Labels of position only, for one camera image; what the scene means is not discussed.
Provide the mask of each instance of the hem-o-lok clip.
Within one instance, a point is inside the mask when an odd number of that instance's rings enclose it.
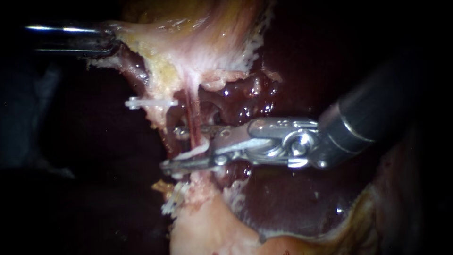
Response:
[[[176,106],[178,100],[165,100],[165,99],[142,99],[141,97],[132,96],[129,100],[124,102],[124,105],[130,110],[140,109],[142,106]]]

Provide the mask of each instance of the dark background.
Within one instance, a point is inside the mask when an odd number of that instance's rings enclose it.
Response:
[[[442,91],[448,87],[443,74],[448,70],[439,60],[447,58],[442,35],[448,32],[439,19],[444,7],[429,4],[306,1],[288,12],[303,17],[317,33],[323,33],[325,26],[337,26],[344,32],[339,36],[354,38],[352,44],[342,47],[354,47],[357,52],[356,61],[361,63],[357,80],[403,46],[421,46],[430,53],[432,84],[419,109],[419,119],[425,130],[424,248],[435,253],[450,240],[453,201],[448,191],[448,157],[437,144],[439,140],[447,143],[442,134],[449,129],[445,127],[449,108],[440,104]],[[1,153],[10,155],[10,164],[5,163],[0,170],[0,227],[4,236],[0,249],[48,254],[168,252],[165,235],[169,219],[160,216],[162,199],[150,190],[162,177],[157,164],[165,153],[157,133],[148,128],[144,113],[124,107],[124,101],[134,94],[132,90],[114,70],[86,72],[85,64],[74,58],[30,54],[26,50],[29,39],[17,29],[36,19],[118,19],[119,6],[100,0],[12,3],[9,8],[14,16],[2,17],[8,25],[2,40],[0,81],[5,104],[1,102],[1,122],[2,132],[10,136],[2,142]],[[297,26],[289,30],[297,31]],[[322,45],[312,47],[313,51],[327,50]],[[49,72],[59,79],[55,97],[46,104],[39,96],[36,99],[36,91],[39,84],[45,84],[43,77]],[[49,111],[38,111],[40,105],[48,105]],[[18,129],[33,125],[39,132],[32,135],[25,136],[27,131]],[[25,149],[16,149],[15,144],[23,144]],[[24,150],[23,157],[15,154]],[[53,166],[52,173],[49,167],[36,163],[42,157]]]

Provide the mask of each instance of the organ surface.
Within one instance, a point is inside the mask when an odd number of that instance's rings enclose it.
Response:
[[[196,148],[203,153],[209,140],[202,125],[314,116],[333,99],[319,98],[322,87],[336,91],[331,80],[347,80],[344,73],[353,69],[346,50],[318,52],[314,57],[325,66],[310,68],[303,57],[313,53],[299,39],[309,29],[288,29],[285,15],[294,13],[275,8],[259,0],[133,1],[124,21],[109,23],[124,43],[120,51],[90,64],[118,69],[141,97],[179,100],[177,107],[144,107],[147,119],[160,130],[169,157]],[[314,36],[335,47],[327,35]],[[282,68],[284,62],[293,64]],[[176,140],[176,125],[189,127],[190,145]],[[414,137],[408,133],[382,159],[388,147],[333,172],[292,173],[239,162],[216,174],[193,173],[164,190],[163,212],[175,219],[170,252],[377,254],[396,236],[416,239],[402,227],[416,229],[420,218],[418,203],[402,206],[418,189]],[[238,217],[249,219],[247,225]]]

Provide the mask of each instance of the white clip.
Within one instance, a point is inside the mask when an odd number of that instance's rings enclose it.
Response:
[[[165,99],[141,99],[140,97],[132,96],[129,100],[124,102],[126,107],[130,110],[139,109],[141,106],[176,106],[178,100],[165,100]]]

